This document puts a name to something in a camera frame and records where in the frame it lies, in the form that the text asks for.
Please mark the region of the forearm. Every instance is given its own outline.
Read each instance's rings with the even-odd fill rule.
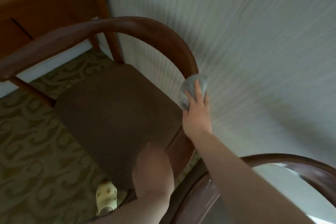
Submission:
[[[90,224],[158,224],[168,206],[169,200],[157,193],[149,193]]]
[[[192,139],[235,223],[313,223],[215,136]]]

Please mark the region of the wooden desk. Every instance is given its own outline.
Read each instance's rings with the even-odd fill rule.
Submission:
[[[105,0],[0,0],[0,59],[49,31],[94,17],[110,17]],[[105,36],[114,60],[122,62],[114,33]],[[90,41],[99,49],[95,36]]]

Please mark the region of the hand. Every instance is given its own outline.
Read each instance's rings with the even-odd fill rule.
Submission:
[[[187,137],[195,140],[204,133],[212,133],[209,97],[205,93],[203,100],[200,83],[195,80],[196,100],[186,90],[185,94],[189,99],[189,111],[183,110],[183,130]]]
[[[150,143],[139,153],[132,179],[138,198],[155,193],[169,202],[174,191],[174,175],[168,155]]]

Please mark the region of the white baseboard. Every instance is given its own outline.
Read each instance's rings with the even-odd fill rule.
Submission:
[[[111,52],[107,51],[105,47],[103,47],[102,45],[100,47],[101,47],[101,50],[105,54],[107,54],[107,56],[111,55],[110,54]],[[19,73],[17,76],[25,82],[31,82],[35,80],[36,78],[39,78],[40,76],[59,67],[60,65],[63,65],[64,63],[74,59],[75,57],[81,55],[82,53],[88,51],[91,48],[92,48],[92,44],[90,43],[90,41],[85,40],[64,52],[61,52],[60,54],[53,56],[52,58],[49,58],[35,66],[28,68],[22,73]],[[12,84],[11,82],[8,82],[8,81],[0,82],[0,98],[16,90],[17,88],[18,87]]]

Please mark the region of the patterned carpet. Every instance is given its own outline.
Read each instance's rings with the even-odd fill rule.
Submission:
[[[31,84],[56,99],[108,59],[88,51]],[[95,190],[104,179],[53,110],[22,90],[0,99],[0,175],[0,223],[6,224],[83,222],[96,214]]]

